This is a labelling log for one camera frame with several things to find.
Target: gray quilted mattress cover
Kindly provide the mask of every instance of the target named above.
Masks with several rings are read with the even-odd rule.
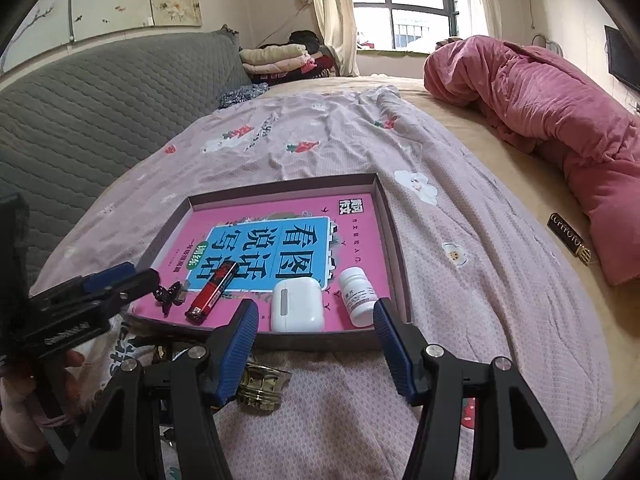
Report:
[[[0,196],[30,206],[30,283],[106,187],[245,84],[223,29],[105,44],[0,92]]]

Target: stack of folded clothes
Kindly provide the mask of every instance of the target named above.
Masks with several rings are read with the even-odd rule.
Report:
[[[307,45],[289,43],[268,45],[240,51],[242,66],[254,84],[269,86],[297,81],[329,77],[334,68],[334,57],[325,46],[316,45],[309,53]]]

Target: window frame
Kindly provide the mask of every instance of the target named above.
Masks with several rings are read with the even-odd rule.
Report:
[[[391,48],[396,50],[396,29],[394,27],[394,10],[413,10],[415,12],[424,12],[427,14],[437,14],[439,16],[446,16],[449,19],[449,35],[458,35],[458,14],[456,10],[455,0],[442,0],[443,9],[435,9],[434,7],[423,7],[419,5],[408,4],[395,4],[391,0],[385,0],[384,3],[371,3],[371,2],[354,2],[353,7],[373,7],[377,9],[389,9],[389,25],[391,33]]]

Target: beige bed cover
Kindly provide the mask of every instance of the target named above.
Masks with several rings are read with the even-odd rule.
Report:
[[[564,176],[556,168],[498,140],[478,113],[437,101],[424,89],[421,79],[388,76],[314,79],[276,86],[264,97],[363,91],[380,85],[396,86],[402,98],[448,128],[519,197],[541,224],[546,225],[549,215],[558,212],[590,245],[588,218],[581,212]],[[612,288],[604,280],[596,254],[585,266],[560,240],[554,239],[580,276],[596,307],[607,340],[614,381],[614,407],[606,425],[601,428],[601,434],[604,434],[640,400],[640,312],[637,312],[640,310],[640,280]]]

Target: wall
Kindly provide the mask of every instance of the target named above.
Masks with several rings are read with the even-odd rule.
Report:
[[[254,34],[252,46],[287,43],[294,30],[312,30],[320,37],[316,12],[312,6],[301,10],[302,4],[298,0],[247,0],[247,5]]]
[[[385,57],[358,52],[356,63],[360,75],[385,74],[396,77],[416,77],[422,79],[427,56]]]
[[[636,111],[640,95],[609,74],[604,26],[616,27],[597,0],[531,0],[536,32],[559,43],[564,57],[607,93]]]
[[[148,27],[131,29],[114,32],[113,34],[107,34],[75,44],[63,45],[50,50],[22,63],[0,77],[0,89],[10,85],[23,75],[62,57],[69,56],[70,54],[91,48],[98,44],[111,43],[128,38],[166,34],[169,32],[210,32],[219,29],[226,23],[230,28],[240,32],[240,43],[242,46],[249,47],[254,44],[254,35],[252,32],[252,24],[249,20],[247,0],[200,0],[200,12],[202,14],[202,27]]]
[[[499,0],[503,40],[530,44],[535,35],[531,28],[529,0]]]

